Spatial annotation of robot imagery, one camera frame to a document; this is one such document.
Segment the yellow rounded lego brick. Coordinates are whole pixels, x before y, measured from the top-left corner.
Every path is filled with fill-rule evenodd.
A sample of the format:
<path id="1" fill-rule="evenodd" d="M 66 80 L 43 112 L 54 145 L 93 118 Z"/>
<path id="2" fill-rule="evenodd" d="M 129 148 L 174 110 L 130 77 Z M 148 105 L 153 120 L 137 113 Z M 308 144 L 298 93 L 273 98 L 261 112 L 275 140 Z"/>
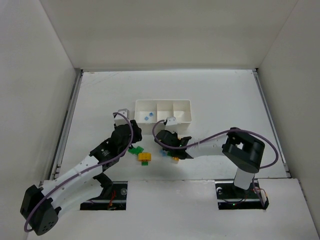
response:
<path id="1" fill-rule="evenodd" d="M 148 152 L 141 152 L 138 154 L 139 162 L 150 162 L 152 160 L 152 154 Z"/>

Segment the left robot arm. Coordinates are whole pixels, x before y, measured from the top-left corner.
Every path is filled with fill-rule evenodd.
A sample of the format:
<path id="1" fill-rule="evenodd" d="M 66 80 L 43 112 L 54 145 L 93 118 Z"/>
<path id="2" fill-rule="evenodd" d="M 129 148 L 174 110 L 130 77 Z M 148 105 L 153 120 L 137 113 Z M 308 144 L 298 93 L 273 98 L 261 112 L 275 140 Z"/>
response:
<path id="1" fill-rule="evenodd" d="M 118 163 L 132 144 L 141 140 L 142 129 L 137 122 L 125 118 L 123 124 L 114 126 L 109 138 L 75 167 L 40 187 L 31 185 L 25 191 L 20 207 L 20 214 L 25 219 L 24 231 L 42 236 L 73 206 L 110 190 L 113 182 L 105 171 Z"/>

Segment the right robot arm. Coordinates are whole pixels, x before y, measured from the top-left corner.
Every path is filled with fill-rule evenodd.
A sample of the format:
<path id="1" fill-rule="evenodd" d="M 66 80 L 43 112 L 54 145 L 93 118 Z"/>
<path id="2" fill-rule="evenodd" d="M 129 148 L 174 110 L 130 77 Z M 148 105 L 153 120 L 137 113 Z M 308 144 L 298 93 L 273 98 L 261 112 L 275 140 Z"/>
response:
<path id="1" fill-rule="evenodd" d="M 205 156 L 225 156 L 237 166 L 233 184 L 248 190 L 252 179 L 260 171 L 265 143 L 238 128 L 231 128 L 203 142 L 189 143 L 190 136 L 178 138 L 176 132 L 161 130 L 154 141 L 172 157 L 180 160 L 196 159 Z"/>

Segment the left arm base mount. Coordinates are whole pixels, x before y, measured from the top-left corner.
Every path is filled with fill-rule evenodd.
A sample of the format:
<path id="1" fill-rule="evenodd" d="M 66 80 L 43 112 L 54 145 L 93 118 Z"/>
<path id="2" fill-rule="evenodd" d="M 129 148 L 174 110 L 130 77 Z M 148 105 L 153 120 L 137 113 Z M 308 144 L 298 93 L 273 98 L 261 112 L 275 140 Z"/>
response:
<path id="1" fill-rule="evenodd" d="M 125 211 L 127 208 L 127 181 L 112 181 L 104 173 L 94 179 L 102 187 L 101 193 L 80 205 L 81 211 Z"/>

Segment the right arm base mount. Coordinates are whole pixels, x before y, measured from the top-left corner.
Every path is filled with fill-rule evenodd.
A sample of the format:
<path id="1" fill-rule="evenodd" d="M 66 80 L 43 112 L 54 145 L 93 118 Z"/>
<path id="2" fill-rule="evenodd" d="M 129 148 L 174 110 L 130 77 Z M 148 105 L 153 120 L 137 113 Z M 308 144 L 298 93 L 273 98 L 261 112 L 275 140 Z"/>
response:
<path id="1" fill-rule="evenodd" d="M 270 205 L 268 195 L 257 179 L 247 190 L 235 186 L 231 180 L 216 181 L 215 189 L 219 210 L 266 210 Z"/>

